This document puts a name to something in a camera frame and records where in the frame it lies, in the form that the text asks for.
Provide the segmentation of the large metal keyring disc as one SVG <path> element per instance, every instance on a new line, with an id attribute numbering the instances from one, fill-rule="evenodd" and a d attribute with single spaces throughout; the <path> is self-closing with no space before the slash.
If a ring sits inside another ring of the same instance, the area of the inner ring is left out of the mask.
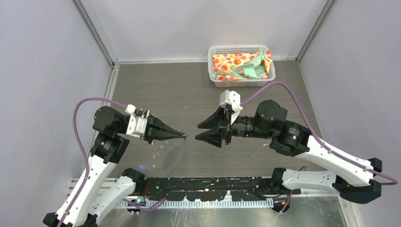
<path id="1" fill-rule="evenodd" d="M 180 164 L 185 151 L 185 139 L 172 139 L 156 145 L 149 162 L 151 176 L 170 176 Z"/>

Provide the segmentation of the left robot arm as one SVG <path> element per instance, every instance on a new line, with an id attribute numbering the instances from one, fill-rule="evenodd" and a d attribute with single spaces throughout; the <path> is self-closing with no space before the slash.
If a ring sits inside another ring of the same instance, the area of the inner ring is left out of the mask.
<path id="1" fill-rule="evenodd" d="M 99 190 L 120 162 L 132 136 L 154 144 L 156 140 L 185 139 L 186 135 L 154 117 L 149 110 L 126 105 L 125 113 L 109 106 L 100 107 L 94 115 L 93 129 L 98 132 L 86 167 L 65 203 L 48 213 L 43 223 L 48 227 L 96 227 L 128 195 L 141 195 L 146 188 L 143 173 L 127 168 L 117 182 L 102 195 Z"/>

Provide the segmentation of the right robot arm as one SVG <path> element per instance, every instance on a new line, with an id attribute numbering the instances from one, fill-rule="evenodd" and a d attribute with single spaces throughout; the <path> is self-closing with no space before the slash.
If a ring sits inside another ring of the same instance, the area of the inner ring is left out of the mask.
<path id="1" fill-rule="evenodd" d="M 232 119 L 231 106 L 219 107 L 213 115 L 198 124 L 203 132 L 195 139 L 215 147 L 229 144 L 233 137 L 270 139 L 269 147 L 279 154 L 308 160 L 322 171 L 291 170 L 277 167 L 270 179 L 270 189 L 276 194 L 295 189 L 336 192 L 347 201 L 367 204 L 382 195 L 381 184 L 374 179 L 382 170 L 377 158 L 360 159 L 351 155 L 340 158 L 342 152 L 315 138 L 301 124 L 286 119 L 287 110 L 273 100 L 256 108 L 253 117 Z"/>

